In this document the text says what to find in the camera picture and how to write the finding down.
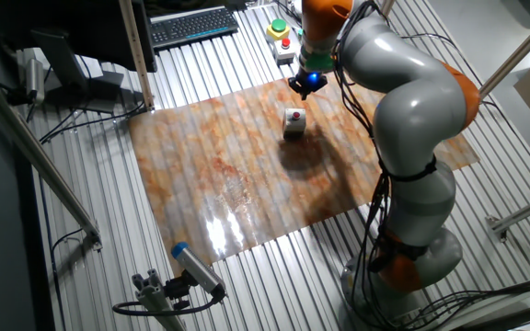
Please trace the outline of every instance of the computer monitor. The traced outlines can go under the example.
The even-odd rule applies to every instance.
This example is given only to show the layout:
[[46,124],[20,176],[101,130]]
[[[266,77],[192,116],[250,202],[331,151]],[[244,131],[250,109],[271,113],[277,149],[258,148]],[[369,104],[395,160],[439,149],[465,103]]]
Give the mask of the computer monitor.
[[[146,70],[156,71],[143,0],[132,0]],[[111,110],[122,74],[104,72],[91,79],[75,54],[136,70],[118,0],[0,0],[0,37],[14,50],[40,47],[60,85],[45,102]]]

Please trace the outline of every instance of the small cylindrical object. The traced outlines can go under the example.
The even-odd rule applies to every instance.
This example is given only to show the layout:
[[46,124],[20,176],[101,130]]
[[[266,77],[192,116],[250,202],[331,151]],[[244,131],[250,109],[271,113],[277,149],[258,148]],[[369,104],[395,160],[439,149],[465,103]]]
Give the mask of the small cylindrical object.
[[225,295],[225,283],[191,251],[188,243],[181,242],[175,245],[171,250],[171,255],[212,296],[219,293]]
[[287,108],[283,116],[283,138],[298,139],[305,132],[305,109]]

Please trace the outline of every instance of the robotic arm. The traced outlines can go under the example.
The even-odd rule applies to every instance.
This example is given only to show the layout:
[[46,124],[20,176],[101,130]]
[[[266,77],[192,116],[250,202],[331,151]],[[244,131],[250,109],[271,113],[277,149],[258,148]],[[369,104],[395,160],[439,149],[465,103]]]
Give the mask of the robotic arm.
[[332,71],[334,62],[332,50],[337,42],[340,28],[351,12],[351,0],[305,0],[302,2],[302,47],[300,48],[300,69],[289,85],[296,92],[306,96],[327,84],[322,75]]
[[[479,104],[469,79],[408,45],[373,6],[367,7],[344,32],[338,51],[353,82],[386,93],[371,134],[391,181],[391,201],[377,254],[369,257],[372,272],[357,272],[365,263],[355,257],[341,276],[345,297],[359,312],[371,309],[364,291],[374,291],[389,310],[408,293],[444,278],[461,260],[459,241],[443,228],[455,204],[455,179],[433,150],[466,128]],[[349,0],[303,0],[300,71],[289,80],[303,98],[326,83],[310,78],[331,70],[339,31],[356,9],[351,11]]]

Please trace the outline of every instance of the black device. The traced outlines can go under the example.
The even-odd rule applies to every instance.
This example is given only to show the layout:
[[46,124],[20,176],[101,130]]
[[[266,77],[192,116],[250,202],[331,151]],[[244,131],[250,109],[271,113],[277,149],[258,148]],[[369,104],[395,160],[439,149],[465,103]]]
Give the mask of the black device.
[[175,47],[237,31],[238,23],[224,6],[151,18],[155,49]]
[[[132,0],[146,70],[156,71],[143,0]],[[47,84],[45,102],[112,112],[122,74],[90,78],[75,54],[136,70],[118,0],[0,0],[0,37],[8,47],[40,47],[58,81]]]

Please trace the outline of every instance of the green button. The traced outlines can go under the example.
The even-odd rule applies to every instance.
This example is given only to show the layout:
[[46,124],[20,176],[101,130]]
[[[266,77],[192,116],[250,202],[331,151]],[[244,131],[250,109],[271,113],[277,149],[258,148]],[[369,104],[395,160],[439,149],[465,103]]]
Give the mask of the green button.
[[283,19],[274,19],[271,22],[271,28],[275,32],[283,32],[285,30],[285,21]]

